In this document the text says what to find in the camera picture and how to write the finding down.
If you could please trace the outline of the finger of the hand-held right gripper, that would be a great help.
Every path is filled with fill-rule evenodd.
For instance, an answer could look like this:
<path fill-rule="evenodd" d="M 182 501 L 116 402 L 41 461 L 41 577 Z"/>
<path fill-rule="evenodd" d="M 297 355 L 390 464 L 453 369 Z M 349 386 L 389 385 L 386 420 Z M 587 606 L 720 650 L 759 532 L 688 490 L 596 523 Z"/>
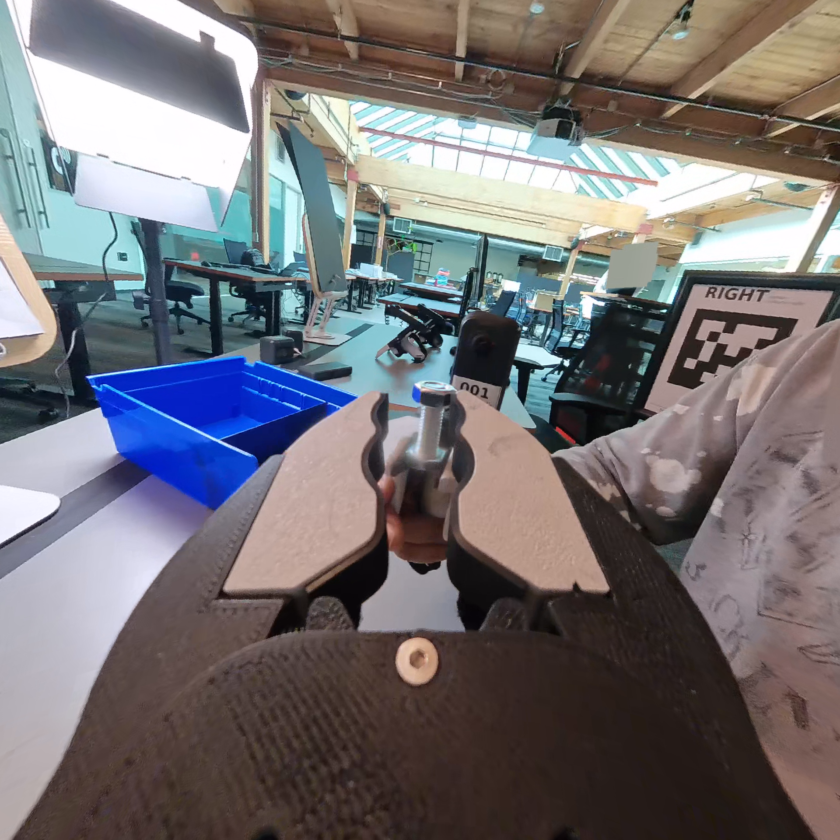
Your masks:
<path fill-rule="evenodd" d="M 427 473 L 423 483 L 423 514 L 445 520 L 458 482 L 450 467 Z"/>
<path fill-rule="evenodd" d="M 389 504 L 396 514 L 404 517 L 426 513 L 424 492 L 427 474 L 425 462 L 417 458 L 418 439 L 419 436 L 401 438 L 387 466 L 392 480 Z"/>

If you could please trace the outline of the blue plastic bin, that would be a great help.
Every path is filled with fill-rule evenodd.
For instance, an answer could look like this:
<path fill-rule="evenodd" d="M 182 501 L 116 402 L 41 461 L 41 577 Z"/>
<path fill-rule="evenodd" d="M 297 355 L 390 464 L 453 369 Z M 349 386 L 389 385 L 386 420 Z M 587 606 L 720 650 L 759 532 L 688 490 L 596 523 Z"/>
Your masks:
<path fill-rule="evenodd" d="M 260 463 L 201 431 L 237 414 L 246 392 L 297 406 L 308 397 L 322 400 L 326 417 L 356 398 L 243 356 L 95 374 L 88 382 L 121 456 L 211 509 L 268 459 Z"/>

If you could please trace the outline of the black framed marker board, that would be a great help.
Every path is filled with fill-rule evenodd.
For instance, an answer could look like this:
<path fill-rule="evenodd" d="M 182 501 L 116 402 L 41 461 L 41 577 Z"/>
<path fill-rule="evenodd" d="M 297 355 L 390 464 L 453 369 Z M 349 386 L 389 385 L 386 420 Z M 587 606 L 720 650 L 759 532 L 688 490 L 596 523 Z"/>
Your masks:
<path fill-rule="evenodd" d="M 688 270 L 637 394 L 664 411 L 750 355 L 838 316 L 838 275 Z"/>

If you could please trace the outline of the black standing panel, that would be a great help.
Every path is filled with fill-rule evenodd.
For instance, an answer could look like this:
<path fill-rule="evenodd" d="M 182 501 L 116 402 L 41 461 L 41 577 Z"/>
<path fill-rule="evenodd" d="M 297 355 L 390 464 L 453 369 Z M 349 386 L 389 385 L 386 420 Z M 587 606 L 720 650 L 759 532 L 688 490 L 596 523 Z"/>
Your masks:
<path fill-rule="evenodd" d="M 487 272 L 488 247 L 489 241 L 487 234 L 481 234 L 476 247 L 476 263 L 468 270 L 462 289 L 459 307 L 459 316 L 461 318 L 480 307 Z"/>

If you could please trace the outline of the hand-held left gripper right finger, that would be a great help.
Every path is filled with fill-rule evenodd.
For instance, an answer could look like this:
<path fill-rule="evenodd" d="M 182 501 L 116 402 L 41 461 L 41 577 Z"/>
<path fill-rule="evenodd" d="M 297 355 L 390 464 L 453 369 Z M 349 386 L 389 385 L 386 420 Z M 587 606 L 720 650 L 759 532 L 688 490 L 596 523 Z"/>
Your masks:
<path fill-rule="evenodd" d="M 607 621 L 613 510 L 529 432 L 454 397 L 448 574 L 470 621 Z"/>

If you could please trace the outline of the row of office chairs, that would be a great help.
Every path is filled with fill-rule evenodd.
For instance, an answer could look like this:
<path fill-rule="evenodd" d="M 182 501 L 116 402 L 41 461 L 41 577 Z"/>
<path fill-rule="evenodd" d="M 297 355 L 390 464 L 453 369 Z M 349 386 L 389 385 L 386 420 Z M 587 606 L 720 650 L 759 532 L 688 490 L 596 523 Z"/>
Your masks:
<path fill-rule="evenodd" d="M 560 294 L 545 283 L 500 280 L 487 285 L 482 302 L 487 309 L 507 306 L 506 316 L 517 321 L 521 337 L 531 344 L 549 351 L 579 349 L 590 332 L 590 320 L 583 314 L 583 292 L 593 290 L 593 285 L 572 282 Z"/>

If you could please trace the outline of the white light panel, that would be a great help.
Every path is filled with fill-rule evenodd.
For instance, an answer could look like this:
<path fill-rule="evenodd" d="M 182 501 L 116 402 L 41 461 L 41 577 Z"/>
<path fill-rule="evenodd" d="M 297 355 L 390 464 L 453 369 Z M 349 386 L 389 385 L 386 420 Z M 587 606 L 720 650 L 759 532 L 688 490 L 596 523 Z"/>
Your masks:
<path fill-rule="evenodd" d="M 6 2 L 76 203 L 217 233 L 254 129 L 257 49 L 184 2 Z"/>

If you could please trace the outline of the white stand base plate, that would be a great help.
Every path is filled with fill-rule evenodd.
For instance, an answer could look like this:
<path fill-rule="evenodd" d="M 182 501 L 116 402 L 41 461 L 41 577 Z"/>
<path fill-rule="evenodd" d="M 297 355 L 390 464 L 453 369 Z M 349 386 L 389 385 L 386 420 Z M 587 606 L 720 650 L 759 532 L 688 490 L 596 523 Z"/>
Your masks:
<path fill-rule="evenodd" d="M 60 497 L 39 490 L 1 485 L 1 547 L 53 517 Z"/>

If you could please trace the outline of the black divider in blue bin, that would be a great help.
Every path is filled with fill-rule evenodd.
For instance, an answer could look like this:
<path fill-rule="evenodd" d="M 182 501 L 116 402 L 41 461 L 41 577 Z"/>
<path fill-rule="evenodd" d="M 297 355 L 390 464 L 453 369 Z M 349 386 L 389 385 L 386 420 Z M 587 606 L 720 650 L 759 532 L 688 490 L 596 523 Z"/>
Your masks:
<path fill-rule="evenodd" d="M 237 414 L 201 427 L 206 435 L 255 456 L 262 463 L 286 451 L 328 414 L 328 404 L 307 398 L 302 406 L 246 392 Z"/>

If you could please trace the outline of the dark far office desk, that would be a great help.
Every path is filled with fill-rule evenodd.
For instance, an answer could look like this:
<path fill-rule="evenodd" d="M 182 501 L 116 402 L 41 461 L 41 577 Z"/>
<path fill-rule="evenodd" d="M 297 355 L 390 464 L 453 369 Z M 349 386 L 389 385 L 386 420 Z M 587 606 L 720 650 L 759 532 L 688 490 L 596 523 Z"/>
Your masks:
<path fill-rule="evenodd" d="M 440 317 L 454 321 L 463 317 L 463 295 L 458 290 L 412 282 L 398 284 L 395 291 L 379 297 L 384 306 L 399 306 L 410 312 L 425 307 Z"/>

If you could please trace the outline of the black mesh office chair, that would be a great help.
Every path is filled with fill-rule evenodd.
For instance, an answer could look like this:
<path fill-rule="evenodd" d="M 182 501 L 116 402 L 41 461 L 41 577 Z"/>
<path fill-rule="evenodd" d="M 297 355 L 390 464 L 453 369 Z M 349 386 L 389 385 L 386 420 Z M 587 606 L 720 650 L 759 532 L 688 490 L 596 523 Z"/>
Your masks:
<path fill-rule="evenodd" d="M 645 420 L 641 396 L 669 305 L 609 303 L 550 397 L 549 423 L 575 445 Z"/>

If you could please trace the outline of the person's right forearm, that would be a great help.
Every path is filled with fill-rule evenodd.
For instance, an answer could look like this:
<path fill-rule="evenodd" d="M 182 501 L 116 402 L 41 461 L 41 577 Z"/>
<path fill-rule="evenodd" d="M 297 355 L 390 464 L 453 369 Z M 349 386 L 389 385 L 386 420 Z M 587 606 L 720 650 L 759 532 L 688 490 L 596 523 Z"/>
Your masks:
<path fill-rule="evenodd" d="M 697 533 L 730 490 L 781 483 L 822 437 L 838 321 L 753 353 L 637 425 L 553 454 L 654 543 Z"/>

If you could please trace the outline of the silver bolt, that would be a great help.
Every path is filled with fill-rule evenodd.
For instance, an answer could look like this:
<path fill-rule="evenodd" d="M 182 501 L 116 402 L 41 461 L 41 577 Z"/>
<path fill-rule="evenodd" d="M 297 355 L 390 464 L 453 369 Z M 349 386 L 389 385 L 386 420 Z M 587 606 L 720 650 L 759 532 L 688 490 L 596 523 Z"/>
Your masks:
<path fill-rule="evenodd" d="M 409 469 L 438 480 L 443 475 L 454 447 L 450 406 L 421 406 L 419 425 L 409 437 L 403 460 Z"/>

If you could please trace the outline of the wooden-top office desk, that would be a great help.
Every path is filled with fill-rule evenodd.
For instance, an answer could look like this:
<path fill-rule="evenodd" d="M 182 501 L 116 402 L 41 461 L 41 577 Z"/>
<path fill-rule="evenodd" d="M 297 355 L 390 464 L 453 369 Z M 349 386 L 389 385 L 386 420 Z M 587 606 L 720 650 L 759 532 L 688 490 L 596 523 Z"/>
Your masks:
<path fill-rule="evenodd" d="M 163 258 L 164 279 L 172 278 L 176 271 L 187 275 L 203 278 L 209 282 L 209 332 L 211 339 L 210 351 L 198 351 L 204 358 L 213 358 L 224 353 L 223 318 L 220 284 L 231 280 L 253 280 L 258 283 L 276 283 L 282 285 L 281 292 L 276 292 L 274 300 L 274 315 L 272 326 L 265 329 L 266 335 L 280 335 L 284 329 L 282 318 L 281 294 L 283 291 L 297 288 L 298 284 L 308 280 L 307 276 L 298 272 L 293 276 L 259 275 L 253 269 L 234 267 L 233 265 L 210 265 L 206 261 L 189 261 L 175 258 Z"/>
<path fill-rule="evenodd" d="M 97 305 L 116 300 L 117 282 L 142 284 L 144 277 L 127 269 L 111 270 L 45 255 L 24 257 L 56 315 L 64 351 L 56 379 L 62 385 L 62 371 L 68 373 L 71 404 L 93 404 L 95 397 L 88 382 L 91 363 L 83 330 L 85 318 Z"/>

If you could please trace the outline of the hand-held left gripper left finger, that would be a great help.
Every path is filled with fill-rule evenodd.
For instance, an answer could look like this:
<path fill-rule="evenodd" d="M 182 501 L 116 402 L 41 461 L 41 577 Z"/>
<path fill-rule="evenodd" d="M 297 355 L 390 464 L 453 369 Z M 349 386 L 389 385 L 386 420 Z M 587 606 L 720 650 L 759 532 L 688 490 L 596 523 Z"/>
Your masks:
<path fill-rule="evenodd" d="M 389 571 L 383 441 L 389 401 L 367 392 L 282 456 L 223 592 L 235 598 L 333 594 L 363 603 Z"/>

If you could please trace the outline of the black panel on wooden stand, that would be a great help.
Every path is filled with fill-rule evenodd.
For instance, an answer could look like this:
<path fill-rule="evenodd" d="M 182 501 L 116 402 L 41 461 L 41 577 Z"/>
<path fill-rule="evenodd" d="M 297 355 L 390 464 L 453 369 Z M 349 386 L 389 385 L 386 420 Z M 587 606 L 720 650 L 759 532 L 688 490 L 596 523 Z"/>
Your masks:
<path fill-rule="evenodd" d="M 326 164 L 320 149 L 294 125 L 280 125 L 278 130 L 297 174 L 306 207 L 301 232 L 312 302 L 303 339 L 330 348 L 338 347 L 349 341 L 350 336 L 332 332 L 328 325 L 337 303 L 347 298 L 349 287 Z"/>

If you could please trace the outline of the wooden board stand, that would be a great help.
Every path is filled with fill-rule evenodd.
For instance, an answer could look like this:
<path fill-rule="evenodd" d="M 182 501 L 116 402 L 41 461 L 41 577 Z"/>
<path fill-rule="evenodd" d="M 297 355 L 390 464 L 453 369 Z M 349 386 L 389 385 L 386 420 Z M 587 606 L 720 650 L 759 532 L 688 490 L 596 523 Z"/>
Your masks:
<path fill-rule="evenodd" d="M 43 357 L 57 336 L 56 316 L 1 218 L 1 367 Z"/>

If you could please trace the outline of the person's right hand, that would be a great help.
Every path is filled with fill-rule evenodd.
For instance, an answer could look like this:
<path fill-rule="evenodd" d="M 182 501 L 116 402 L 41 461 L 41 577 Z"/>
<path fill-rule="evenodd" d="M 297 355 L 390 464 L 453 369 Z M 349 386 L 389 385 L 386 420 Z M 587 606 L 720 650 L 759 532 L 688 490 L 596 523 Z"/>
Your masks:
<path fill-rule="evenodd" d="M 379 487 L 385 501 L 388 549 L 420 574 L 427 568 L 438 568 L 447 554 L 445 520 L 422 510 L 418 506 L 422 498 L 417 493 L 411 495 L 408 490 L 397 511 L 393 503 L 396 483 L 392 476 L 384 475 Z"/>

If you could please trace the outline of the grey table with wooden edge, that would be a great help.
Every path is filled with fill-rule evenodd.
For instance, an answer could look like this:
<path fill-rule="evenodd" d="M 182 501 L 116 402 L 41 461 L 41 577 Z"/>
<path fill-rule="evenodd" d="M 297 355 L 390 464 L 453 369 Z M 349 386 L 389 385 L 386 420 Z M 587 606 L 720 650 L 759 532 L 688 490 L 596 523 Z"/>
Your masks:
<path fill-rule="evenodd" d="M 295 368 L 309 361 L 347 364 L 352 368 L 351 376 L 331 381 L 332 385 L 357 396 L 371 391 L 383 392 L 389 396 L 392 410 L 417 413 L 414 384 L 422 380 L 450 380 L 454 362 L 451 349 L 457 340 L 445 336 L 442 347 L 432 350 L 421 364 L 411 362 L 406 356 L 394 358 L 388 353 L 376 358 L 375 354 L 397 333 L 395 322 L 389 325 L 362 322 L 349 331 L 349 339 L 341 345 L 305 342 L 304 358 L 298 358 L 288 367 Z"/>

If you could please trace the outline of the dark light stand pole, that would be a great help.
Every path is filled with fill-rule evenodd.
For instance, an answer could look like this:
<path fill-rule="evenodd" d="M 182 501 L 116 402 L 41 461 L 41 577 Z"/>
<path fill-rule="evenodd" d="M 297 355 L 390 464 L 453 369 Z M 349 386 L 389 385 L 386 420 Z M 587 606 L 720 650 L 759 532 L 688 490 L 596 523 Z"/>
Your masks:
<path fill-rule="evenodd" d="M 155 362 L 163 366 L 172 363 L 172 344 L 169 328 L 170 315 L 165 297 L 164 263 L 161 256 L 161 223 L 142 217 L 138 219 L 138 222 L 146 267 L 146 286 L 150 296 Z"/>

